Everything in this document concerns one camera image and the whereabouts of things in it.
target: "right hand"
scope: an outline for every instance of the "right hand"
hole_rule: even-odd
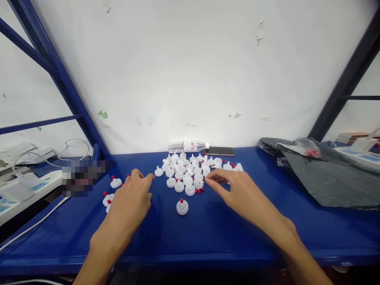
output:
[[[231,184],[231,191],[220,183]],[[277,245],[297,235],[292,221],[281,215],[246,172],[216,169],[206,176],[206,183],[227,206],[264,231]]]

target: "green stain on wall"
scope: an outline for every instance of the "green stain on wall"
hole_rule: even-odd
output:
[[[98,115],[102,116],[104,119],[108,119],[107,111],[100,110]]]

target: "metal rack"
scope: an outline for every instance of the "metal rack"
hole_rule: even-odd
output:
[[[309,137],[322,141],[347,100],[380,100],[380,96],[351,96],[380,50],[380,8],[360,40],[350,61],[335,85]]]
[[[0,32],[50,74],[71,110],[72,116],[0,128],[0,135],[69,120],[76,120],[94,149],[93,158],[106,158],[109,155],[107,147],[84,106],[66,68],[59,58],[54,45],[49,39],[32,3],[30,0],[8,0],[8,3],[23,26],[33,47],[1,18]]]

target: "hand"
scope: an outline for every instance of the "hand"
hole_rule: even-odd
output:
[[[231,184],[231,191],[220,183]],[[296,235],[294,224],[276,209],[246,172],[216,169],[206,183],[240,216],[263,230],[277,245]]]
[[[108,251],[117,254],[125,250],[150,208],[152,193],[148,191],[154,179],[152,173],[144,178],[138,169],[132,170],[115,192],[106,218],[91,238],[91,247],[111,245]]]

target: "stack of books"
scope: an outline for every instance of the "stack of books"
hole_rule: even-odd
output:
[[[356,133],[341,133],[336,139],[340,143],[352,144],[357,138],[367,137],[369,133],[365,132],[356,132]]]

